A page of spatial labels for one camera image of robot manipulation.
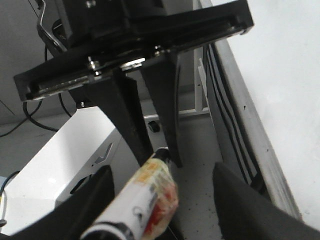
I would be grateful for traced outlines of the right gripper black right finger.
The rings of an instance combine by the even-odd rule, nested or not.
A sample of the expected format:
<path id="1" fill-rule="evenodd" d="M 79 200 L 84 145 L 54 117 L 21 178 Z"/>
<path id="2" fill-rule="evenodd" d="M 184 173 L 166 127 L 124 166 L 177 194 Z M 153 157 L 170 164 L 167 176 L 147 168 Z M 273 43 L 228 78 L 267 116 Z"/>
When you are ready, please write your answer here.
<path id="1" fill-rule="evenodd" d="M 214 204 L 225 240 L 318 240 L 320 232 L 274 206 L 227 166 L 212 172 Z"/>

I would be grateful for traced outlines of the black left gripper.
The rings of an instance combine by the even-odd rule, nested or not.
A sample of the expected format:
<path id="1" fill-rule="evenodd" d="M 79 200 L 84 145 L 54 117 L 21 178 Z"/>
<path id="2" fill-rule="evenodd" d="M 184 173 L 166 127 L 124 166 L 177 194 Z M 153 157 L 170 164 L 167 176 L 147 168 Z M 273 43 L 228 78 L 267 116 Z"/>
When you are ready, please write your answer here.
<path id="1" fill-rule="evenodd" d="M 254 26 L 246 0 L 175 14 L 168 14 L 161 0 L 41 0 L 39 6 L 38 34 L 53 57 L 14 76 L 20 100 L 41 100 L 83 86 L 139 165 L 153 154 L 153 146 L 137 82 L 119 72 L 102 76 L 147 60 L 141 75 L 171 159 L 181 168 L 177 53 L 245 34 Z"/>

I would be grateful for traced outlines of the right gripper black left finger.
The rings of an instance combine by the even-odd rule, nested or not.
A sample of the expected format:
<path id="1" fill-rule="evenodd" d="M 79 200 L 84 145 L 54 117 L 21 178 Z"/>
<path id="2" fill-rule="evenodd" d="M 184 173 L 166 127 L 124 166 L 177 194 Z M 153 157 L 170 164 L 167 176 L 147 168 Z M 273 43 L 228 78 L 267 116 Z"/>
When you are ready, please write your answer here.
<path id="1" fill-rule="evenodd" d="M 65 202 L 35 223 L 2 240 L 78 240 L 115 198 L 112 169 L 102 166 Z"/>

